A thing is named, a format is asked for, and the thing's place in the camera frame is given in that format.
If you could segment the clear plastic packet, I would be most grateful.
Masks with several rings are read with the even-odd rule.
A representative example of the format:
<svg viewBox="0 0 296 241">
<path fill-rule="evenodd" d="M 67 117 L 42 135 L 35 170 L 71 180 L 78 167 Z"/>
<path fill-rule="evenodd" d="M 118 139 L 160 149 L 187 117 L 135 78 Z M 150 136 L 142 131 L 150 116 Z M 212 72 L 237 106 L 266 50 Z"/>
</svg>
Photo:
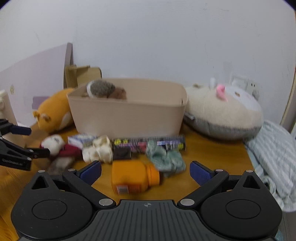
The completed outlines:
<svg viewBox="0 0 296 241">
<path fill-rule="evenodd" d="M 47 169 L 49 175 L 61 175 L 65 170 L 72 167 L 74 157 L 57 157 Z"/>
</svg>

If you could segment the green plaid scrunchie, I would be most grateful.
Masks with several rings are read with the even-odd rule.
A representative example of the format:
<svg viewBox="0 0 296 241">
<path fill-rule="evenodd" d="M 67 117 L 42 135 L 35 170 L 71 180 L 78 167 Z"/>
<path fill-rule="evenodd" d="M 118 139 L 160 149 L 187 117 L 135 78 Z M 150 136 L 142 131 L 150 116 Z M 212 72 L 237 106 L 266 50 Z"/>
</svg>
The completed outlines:
<svg viewBox="0 0 296 241">
<path fill-rule="evenodd" d="M 155 141 L 147 142 L 146 155 L 165 177 L 184 172 L 186 169 L 186 164 L 179 151 L 167 151 L 164 147 L 158 146 Z"/>
</svg>

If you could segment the white red small plush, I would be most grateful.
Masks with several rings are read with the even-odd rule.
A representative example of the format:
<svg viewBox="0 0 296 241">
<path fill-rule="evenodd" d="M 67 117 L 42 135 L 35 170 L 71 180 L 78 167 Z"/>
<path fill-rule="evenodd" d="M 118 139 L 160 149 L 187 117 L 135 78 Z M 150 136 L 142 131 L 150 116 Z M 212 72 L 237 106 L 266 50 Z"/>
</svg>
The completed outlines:
<svg viewBox="0 0 296 241">
<path fill-rule="evenodd" d="M 54 160 L 58 157 L 73 157 L 79 159 L 82 157 L 81 150 L 73 145 L 64 142 L 60 135 L 51 135 L 46 137 L 40 143 L 40 148 L 49 149 L 50 160 Z"/>
</svg>

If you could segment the orange plastic bottle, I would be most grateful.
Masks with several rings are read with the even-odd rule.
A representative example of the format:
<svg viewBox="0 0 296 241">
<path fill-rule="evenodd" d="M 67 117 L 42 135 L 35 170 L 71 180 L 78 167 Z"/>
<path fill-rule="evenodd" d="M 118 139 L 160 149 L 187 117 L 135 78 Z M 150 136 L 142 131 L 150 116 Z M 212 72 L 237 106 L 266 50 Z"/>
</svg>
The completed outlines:
<svg viewBox="0 0 296 241">
<path fill-rule="evenodd" d="M 151 164 L 142 161 L 115 161 L 111 170 L 111 186 L 116 194 L 145 192 L 152 186 L 159 186 L 160 173 Z"/>
</svg>

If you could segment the cream white scrunchie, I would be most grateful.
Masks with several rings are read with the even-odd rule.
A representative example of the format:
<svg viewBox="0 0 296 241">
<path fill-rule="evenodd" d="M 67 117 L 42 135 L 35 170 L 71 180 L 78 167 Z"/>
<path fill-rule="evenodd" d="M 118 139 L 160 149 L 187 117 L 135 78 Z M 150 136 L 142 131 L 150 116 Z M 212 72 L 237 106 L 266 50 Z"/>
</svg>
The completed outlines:
<svg viewBox="0 0 296 241">
<path fill-rule="evenodd" d="M 82 150 L 84 162 L 101 161 L 103 163 L 112 163 L 113 150 L 110 139 L 103 135 L 93 140 L 92 145 Z"/>
</svg>

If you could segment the lilac headboard panel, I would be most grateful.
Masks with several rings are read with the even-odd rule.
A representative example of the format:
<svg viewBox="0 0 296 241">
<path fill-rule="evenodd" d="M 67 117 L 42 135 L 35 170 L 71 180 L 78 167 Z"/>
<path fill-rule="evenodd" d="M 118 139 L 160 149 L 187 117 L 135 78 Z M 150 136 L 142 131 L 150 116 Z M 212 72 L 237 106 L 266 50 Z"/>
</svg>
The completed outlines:
<svg viewBox="0 0 296 241">
<path fill-rule="evenodd" d="M 33 110 L 46 97 L 64 88 L 64 68 L 71 63 L 72 44 L 66 43 L 26 59 L 1 71 L 1 90 L 8 93 L 16 122 L 31 126 Z"/>
</svg>

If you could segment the orange hamster plush toy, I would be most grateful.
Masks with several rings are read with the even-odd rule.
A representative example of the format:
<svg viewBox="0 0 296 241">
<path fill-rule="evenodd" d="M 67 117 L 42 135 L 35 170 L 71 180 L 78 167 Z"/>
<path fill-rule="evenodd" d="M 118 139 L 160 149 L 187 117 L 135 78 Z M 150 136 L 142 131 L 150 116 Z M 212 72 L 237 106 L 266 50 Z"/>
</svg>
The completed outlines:
<svg viewBox="0 0 296 241">
<path fill-rule="evenodd" d="M 67 94 L 73 90 L 73 88 L 66 88 L 56 92 L 33 111 L 40 130 L 54 133 L 74 123 L 67 98 Z"/>
</svg>

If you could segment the colourful long flat box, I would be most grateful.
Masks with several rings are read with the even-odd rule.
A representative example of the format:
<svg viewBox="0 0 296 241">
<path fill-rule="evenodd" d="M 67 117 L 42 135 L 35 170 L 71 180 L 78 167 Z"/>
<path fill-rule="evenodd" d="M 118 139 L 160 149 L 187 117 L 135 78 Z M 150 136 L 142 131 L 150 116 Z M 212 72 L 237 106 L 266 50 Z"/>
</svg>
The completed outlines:
<svg viewBox="0 0 296 241">
<path fill-rule="evenodd" d="M 186 150 L 186 141 L 183 135 L 172 137 L 143 137 L 143 138 L 114 138 L 113 149 L 128 148 L 132 153 L 144 154 L 148 145 L 161 146 L 165 150 Z"/>
</svg>

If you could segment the white cream round plush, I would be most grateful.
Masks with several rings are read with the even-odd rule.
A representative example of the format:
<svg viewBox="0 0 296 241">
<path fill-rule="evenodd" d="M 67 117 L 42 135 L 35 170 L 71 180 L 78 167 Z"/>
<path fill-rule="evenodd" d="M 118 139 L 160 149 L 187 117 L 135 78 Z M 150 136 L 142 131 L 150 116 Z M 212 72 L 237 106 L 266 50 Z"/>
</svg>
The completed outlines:
<svg viewBox="0 0 296 241">
<path fill-rule="evenodd" d="M 257 100 L 245 90 L 218 84 L 185 88 L 188 102 L 184 122 L 191 128 L 212 138 L 242 140 L 254 137 L 263 125 L 263 113 Z"/>
</svg>

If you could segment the striped light blue bedding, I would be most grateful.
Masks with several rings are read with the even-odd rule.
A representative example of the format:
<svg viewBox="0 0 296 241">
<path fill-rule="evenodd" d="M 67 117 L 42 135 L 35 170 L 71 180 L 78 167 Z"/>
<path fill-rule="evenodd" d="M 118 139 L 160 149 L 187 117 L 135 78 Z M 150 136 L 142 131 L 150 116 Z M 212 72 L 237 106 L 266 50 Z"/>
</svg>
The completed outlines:
<svg viewBox="0 0 296 241">
<path fill-rule="evenodd" d="M 244 141 L 255 173 L 282 211 L 295 211 L 295 139 L 282 126 L 266 120 L 258 134 Z"/>
</svg>

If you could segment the wooden stand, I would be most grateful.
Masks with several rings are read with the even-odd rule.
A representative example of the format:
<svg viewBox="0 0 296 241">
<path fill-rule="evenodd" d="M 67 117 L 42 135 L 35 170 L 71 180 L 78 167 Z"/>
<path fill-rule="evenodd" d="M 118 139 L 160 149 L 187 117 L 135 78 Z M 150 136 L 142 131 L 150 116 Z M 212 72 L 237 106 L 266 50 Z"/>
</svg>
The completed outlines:
<svg viewBox="0 0 296 241">
<path fill-rule="evenodd" d="M 64 88 L 76 88 L 101 78 L 102 71 L 99 67 L 69 65 L 64 68 Z"/>
</svg>

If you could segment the beige plastic storage bin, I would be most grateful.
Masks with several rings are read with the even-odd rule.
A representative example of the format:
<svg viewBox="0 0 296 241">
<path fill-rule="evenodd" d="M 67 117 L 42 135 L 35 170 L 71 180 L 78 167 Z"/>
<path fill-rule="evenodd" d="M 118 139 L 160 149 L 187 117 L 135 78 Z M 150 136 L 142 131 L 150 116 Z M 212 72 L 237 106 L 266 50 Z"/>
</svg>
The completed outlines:
<svg viewBox="0 0 296 241">
<path fill-rule="evenodd" d="M 109 138 L 176 136 L 188 97 L 183 85 L 170 81 L 107 78 L 126 91 L 126 100 L 84 97 L 80 85 L 67 98 L 79 133 Z"/>
</svg>

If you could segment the grey hedgehog plush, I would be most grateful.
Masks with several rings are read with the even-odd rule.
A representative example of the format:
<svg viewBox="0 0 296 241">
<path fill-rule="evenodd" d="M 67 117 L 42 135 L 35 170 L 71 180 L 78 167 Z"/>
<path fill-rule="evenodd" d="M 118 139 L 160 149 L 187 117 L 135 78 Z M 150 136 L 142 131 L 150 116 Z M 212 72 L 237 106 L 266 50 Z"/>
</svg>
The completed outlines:
<svg viewBox="0 0 296 241">
<path fill-rule="evenodd" d="M 104 80 L 92 80 L 86 85 L 86 91 L 91 98 L 107 98 L 115 90 L 115 85 Z"/>
</svg>

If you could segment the wooden curved frame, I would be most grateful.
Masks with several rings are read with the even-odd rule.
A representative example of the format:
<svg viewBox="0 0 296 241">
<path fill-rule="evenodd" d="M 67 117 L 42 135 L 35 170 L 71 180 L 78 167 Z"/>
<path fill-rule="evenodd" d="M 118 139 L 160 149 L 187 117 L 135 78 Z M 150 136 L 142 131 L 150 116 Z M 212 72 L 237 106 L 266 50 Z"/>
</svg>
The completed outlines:
<svg viewBox="0 0 296 241">
<path fill-rule="evenodd" d="M 291 132 L 295 124 L 295 71 L 293 74 L 293 82 L 290 90 L 287 105 L 280 125 L 285 128 L 288 132 Z"/>
</svg>

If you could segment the white wall socket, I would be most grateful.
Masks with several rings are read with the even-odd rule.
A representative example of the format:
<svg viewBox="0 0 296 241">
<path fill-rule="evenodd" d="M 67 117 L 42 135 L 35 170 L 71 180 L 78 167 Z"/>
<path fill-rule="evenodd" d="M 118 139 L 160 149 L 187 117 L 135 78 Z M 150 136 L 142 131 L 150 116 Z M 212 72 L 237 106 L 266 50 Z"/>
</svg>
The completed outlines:
<svg viewBox="0 0 296 241">
<path fill-rule="evenodd" d="M 256 82 L 251 79 L 239 77 L 236 75 L 232 75 L 230 79 L 230 84 L 232 86 L 239 87 L 253 96 L 256 100 L 259 100 L 260 97 L 260 86 Z"/>
</svg>

